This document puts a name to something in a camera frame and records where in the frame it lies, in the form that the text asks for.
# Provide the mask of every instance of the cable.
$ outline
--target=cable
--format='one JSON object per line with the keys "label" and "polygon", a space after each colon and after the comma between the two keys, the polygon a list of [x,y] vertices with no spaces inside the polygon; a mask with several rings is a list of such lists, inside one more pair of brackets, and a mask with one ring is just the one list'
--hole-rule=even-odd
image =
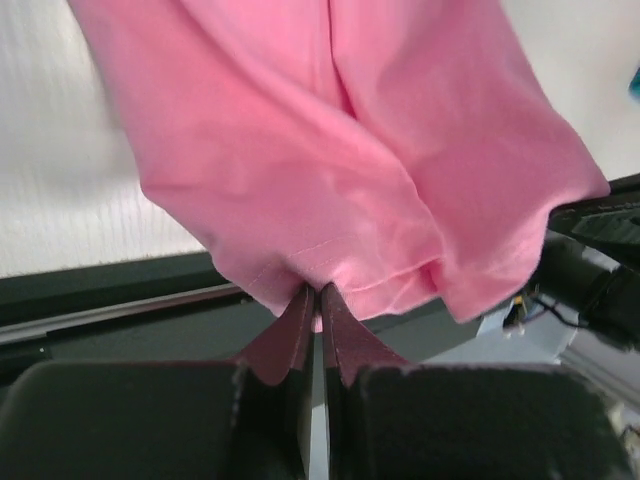
{"label": "cable", "polygon": [[554,317],[556,317],[556,319],[566,325],[567,327],[570,328],[584,328],[584,329],[589,329],[589,327],[587,327],[586,325],[580,325],[579,323],[573,323],[568,321],[566,318],[564,318],[562,316],[562,314],[558,311],[558,309],[556,308],[555,305],[549,305],[547,302],[540,300],[538,297],[529,297],[531,299],[532,302],[537,303],[538,305],[540,305],[541,307],[543,307],[545,309],[545,311],[547,312],[551,312],[553,314]]}
{"label": "cable", "polygon": [[[556,301],[553,304],[553,308],[556,308],[560,303],[558,301]],[[541,307],[539,312],[536,312],[534,314],[532,314],[530,317],[525,317],[524,320],[522,321],[522,323],[529,323],[529,322],[533,322],[534,320],[537,320],[538,318],[540,318],[542,315],[544,315],[545,313],[547,313],[549,310],[547,310],[544,307]]]}

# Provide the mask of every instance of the pink fabric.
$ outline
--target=pink fabric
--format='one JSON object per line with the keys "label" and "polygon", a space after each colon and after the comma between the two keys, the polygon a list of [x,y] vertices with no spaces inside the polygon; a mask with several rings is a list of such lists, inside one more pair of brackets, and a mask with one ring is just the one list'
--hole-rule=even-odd
{"label": "pink fabric", "polygon": [[71,4],[145,195],[276,314],[334,281],[359,319],[468,319],[608,191],[496,0]]}

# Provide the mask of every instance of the metal bar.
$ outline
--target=metal bar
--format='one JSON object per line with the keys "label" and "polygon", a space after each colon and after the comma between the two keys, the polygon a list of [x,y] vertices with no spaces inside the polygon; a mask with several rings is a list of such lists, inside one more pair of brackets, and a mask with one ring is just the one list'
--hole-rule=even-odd
{"label": "metal bar", "polygon": [[162,297],[139,300],[136,302],[113,305],[110,307],[87,310],[84,312],[58,315],[55,317],[33,320],[31,322],[9,325],[0,328],[0,345],[42,337],[49,332],[65,328],[79,327],[81,325],[103,322],[105,320],[112,320],[114,318],[120,318],[127,315],[135,315],[163,308],[175,307],[177,305],[184,305],[187,303],[211,300],[214,298],[222,298],[238,293],[242,293],[240,287],[237,287],[232,283],[228,283],[215,287],[192,290],[190,292],[181,292]]}

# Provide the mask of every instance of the blue object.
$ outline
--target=blue object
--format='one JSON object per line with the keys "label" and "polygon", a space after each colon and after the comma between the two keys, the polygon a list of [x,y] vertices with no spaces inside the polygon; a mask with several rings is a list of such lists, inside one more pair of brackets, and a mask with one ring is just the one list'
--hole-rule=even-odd
{"label": "blue object", "polygon": [[640,100],[640,68],[629,84],[629,92],[631,92],[631,95],[636,97],[636,99]]}

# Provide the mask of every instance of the white textured wall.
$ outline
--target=white textured wall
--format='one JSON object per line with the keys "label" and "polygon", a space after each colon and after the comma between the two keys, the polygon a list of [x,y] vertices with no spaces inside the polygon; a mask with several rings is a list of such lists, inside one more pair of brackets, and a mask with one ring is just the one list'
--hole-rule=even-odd
{"label": "white textured wall", "polygon": [[201,248],[142,197],[107,105],[65,0],[0,0],[0,277]]}
{"label": "white textured wall", "polygon": [[[607,176],[640,171],[640,1],[504,3]],[[200,248],[141,196],[107,105],[65,0],[0,0],[0,277]]]}

